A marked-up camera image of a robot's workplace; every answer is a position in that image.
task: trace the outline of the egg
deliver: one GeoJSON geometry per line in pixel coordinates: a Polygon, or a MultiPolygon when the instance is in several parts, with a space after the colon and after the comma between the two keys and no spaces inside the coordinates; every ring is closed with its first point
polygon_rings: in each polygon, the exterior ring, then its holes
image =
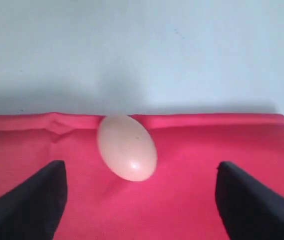
{"type": "Polygon", "coordinates": [[[155,171],[155,144],[142,124],[129,116],[105,117],[97,129],[97,144],[105,164],[123,179],[140,182],[155,171]]]}

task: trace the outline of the white wall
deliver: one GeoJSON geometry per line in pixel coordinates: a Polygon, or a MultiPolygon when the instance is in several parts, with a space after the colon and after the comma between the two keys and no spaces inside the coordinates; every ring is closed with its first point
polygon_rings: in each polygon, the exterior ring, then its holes
{"type": "Polygon", "coordinates": [[[280,112],[284,0],[0,0],[0,114],[280,112]]]}

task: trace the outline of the black fabric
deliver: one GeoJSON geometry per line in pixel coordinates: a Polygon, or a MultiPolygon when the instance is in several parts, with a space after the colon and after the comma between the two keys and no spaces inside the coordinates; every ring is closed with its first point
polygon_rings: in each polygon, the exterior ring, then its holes
{"type": "Polygon", "coordinates": [[[220,163],[215,198],[231,240],[284,240],[284,198],[235,164],[220,163]]]}
{"type": "Polygon", "coordinates": [[[0,197],[0,240],[51,240],[67,200],[63,161],[53,161],[0,197]]]}

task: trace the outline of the red cloth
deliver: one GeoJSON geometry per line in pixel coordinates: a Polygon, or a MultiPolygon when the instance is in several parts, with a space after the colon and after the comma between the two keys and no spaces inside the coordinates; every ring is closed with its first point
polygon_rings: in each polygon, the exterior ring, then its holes
{"type": "Polygon", "coordinates": [[[103,163],[101,116],[0,116],[0,195],[64,160],[68,203],[56,240],[226,240],[214,200],[219,162],[233,161],[284,196],[284,116],[135,115],[158,150],[155,174],[128,182],[103,163]]]}

